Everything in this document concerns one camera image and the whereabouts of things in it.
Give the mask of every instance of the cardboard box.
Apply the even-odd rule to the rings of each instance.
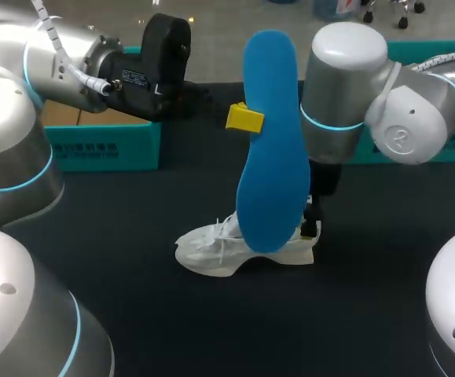
[[[154,170],[160,124],[109,109],[81,112],[47,101],[42,111],[54,156],[63,171]]]

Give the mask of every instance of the label sticker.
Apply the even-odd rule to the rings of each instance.
[[[129,69],[123,70],[123,81],[131,82],[132,84],[144,87],[147,87],[147,85],[149,84],[149,82],[147,81],[147,76],[145,76],[143,73],[130,71]]]

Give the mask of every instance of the teal box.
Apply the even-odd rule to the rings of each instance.
[[[63,171],[155,170],[159,165],[160,123],[47,126],[46,135]]]
[[[388,42],[388,54],[391,60],[404,65],[422,63],[436,55],[455,53],[455,41],[392,41]],[[448,140],[444,149],[432,162],[455,162],[455,134]],[[393,163],[374,145],[369,130],[364,127],[356,152],[350,163]]]

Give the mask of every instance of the white sneaker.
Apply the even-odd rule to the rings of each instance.
[[[227,277],[233,275],[248,259],[265,257],[282,265],[310,265],[314,263],[313,246],[321,233],[321,221],[317,221],[317,236],[305,239],[298,227],[292,238],[274,253],[260,254],[244,242],[237,214],[231,214],[221,224],[194,229],[180,237],[176,244],[177,261],[201,275]]]

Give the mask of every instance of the shoe sole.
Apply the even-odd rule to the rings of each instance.
[[[246,262],[253,258],[267,258],[273,262],[276,262],[280,265],[312,265],[314,263],[314,254],[313,248],[304,251],[303,253],[274,253],[274,254],[255,254],[244,261],[239,265],[233,265],[230,267],[220,267],[217,269],[195,269],[192,266],[185,265],[180,262],[178,258],[177,261],[183,265],[186,269],[192,271],[193,273],[199,273],[200,275],[212,276],[212,277],[230,277]]]

